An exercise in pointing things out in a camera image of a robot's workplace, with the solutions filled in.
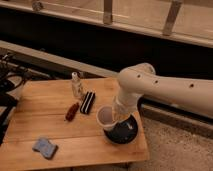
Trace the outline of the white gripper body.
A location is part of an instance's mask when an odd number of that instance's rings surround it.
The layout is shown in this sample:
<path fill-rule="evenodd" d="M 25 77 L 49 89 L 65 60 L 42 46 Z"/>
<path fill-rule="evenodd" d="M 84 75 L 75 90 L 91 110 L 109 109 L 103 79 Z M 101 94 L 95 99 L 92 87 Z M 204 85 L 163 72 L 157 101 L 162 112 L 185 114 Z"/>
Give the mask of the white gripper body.
<path fill-rule="evenodd" d="M 140 96 L 135 93 L 119 91 L 113 100 L 113 120 L 123 122 L 137 110 Z"/>

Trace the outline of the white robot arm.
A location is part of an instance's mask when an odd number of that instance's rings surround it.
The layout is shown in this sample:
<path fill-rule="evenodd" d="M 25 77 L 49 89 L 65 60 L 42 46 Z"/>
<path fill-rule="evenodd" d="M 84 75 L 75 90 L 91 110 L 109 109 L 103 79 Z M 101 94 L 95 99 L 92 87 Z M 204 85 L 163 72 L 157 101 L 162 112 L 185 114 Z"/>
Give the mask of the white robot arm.
<path fill-rule="evenodd" d="M 117 120 L 124 120 L 136 111 L 141 96 L 213 119 L 213 80 L 158 76 L 151 64 L 141 63 L 122 69 L 117 82 L 119 91 L 113 104 Z"/>

